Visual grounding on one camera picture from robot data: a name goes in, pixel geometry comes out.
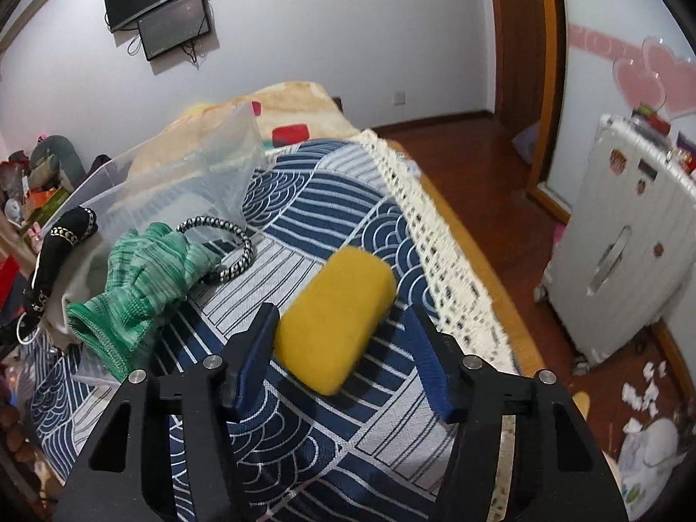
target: pink heart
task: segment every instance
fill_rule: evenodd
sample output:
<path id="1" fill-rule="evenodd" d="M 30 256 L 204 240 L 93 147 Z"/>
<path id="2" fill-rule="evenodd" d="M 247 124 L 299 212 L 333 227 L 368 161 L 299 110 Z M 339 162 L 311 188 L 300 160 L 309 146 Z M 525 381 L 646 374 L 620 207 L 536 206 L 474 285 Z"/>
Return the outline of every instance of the pink heart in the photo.
<path id="1" fill-rule="evenodd" d="M 632 108 L 647 104 L 659 110 L 665 103 L 665 88 L 660 79 L 641 62 L 625 57 L 614 62 L 614 81 Z"/>
<path id="2" fill-rule="evenodd" d="M 670 117 L 696 113 L 696 64 L 677 59 L 671 48 L 652 37 L 643 41 L 643 61 L 664 86 Z"/>

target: white ring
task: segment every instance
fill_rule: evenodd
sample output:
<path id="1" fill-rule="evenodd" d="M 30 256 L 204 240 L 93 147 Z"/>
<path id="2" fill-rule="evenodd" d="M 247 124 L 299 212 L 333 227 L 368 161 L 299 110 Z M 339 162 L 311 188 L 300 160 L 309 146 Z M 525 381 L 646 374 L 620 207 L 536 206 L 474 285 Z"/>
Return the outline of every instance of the white ring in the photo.
<path id="1" fill-rule="evenodd" d="M 24 317 L 26 315 L 27 313 L 23 311 L 22 315 L 20 316 L 20 319 L 17 320 L 17 341 L 22 345 L 31 345 L 32 343 L 34 343 L 34 340 L 39 335 L 39 328 L 38 326 L 36 327 L 36 330 L 28 340 L 22 340 L 22 336 L 20 335 L 20 326 L 22 326 L 22 321 L 24 320 Z"/>

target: wooden door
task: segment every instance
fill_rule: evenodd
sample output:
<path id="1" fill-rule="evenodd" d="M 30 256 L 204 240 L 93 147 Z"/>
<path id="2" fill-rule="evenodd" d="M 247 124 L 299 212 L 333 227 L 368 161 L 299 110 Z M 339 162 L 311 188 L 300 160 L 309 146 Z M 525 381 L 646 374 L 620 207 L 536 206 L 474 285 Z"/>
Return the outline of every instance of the wooden door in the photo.
<path id="1" fill-rule="evenodd" d="M 542 116 L 544 0 L 493 0 L 497 55 L 495 113 L 516 134 Z"/>

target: green glove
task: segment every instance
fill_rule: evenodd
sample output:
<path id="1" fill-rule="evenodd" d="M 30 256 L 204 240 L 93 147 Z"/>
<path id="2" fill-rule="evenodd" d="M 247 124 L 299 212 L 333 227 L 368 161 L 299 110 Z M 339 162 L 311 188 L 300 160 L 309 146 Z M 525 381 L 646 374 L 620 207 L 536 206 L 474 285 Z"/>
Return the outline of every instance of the green glove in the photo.
<path id="1" fill-rule="evenodd" d="M 167 305 L 183 299 L 221 258 L 167 224 L 127 231 L 109 254 L 103 294 L 67 306 L 72 332 L 117 380 L 147 364 Z"/>

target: suitcase handle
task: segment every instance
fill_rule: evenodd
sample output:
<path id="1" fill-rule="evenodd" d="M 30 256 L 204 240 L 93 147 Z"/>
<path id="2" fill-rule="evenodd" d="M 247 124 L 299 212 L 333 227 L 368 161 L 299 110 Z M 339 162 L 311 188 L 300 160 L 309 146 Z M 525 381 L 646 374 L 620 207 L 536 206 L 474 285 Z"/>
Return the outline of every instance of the suitcase handle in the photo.
<path id="1" fill-rule="evenodd" d="M 614 244 L 610 245 L 604 255 L 602 255 L 594 270 L 592 280 L 589 281 L 589 285 L 587 286 L 587 296 L 594 296 L 599 290 L 599 287 L 604 284 L 609 278 L 609 275 L 617 268 L 621 260 L 621 255 L 624 253 L 624 249 L 631 238 L 631 234 L 631 226 L 625 226 L 624 229 L 621 230 L 621 233 L 619 233 Z"/>

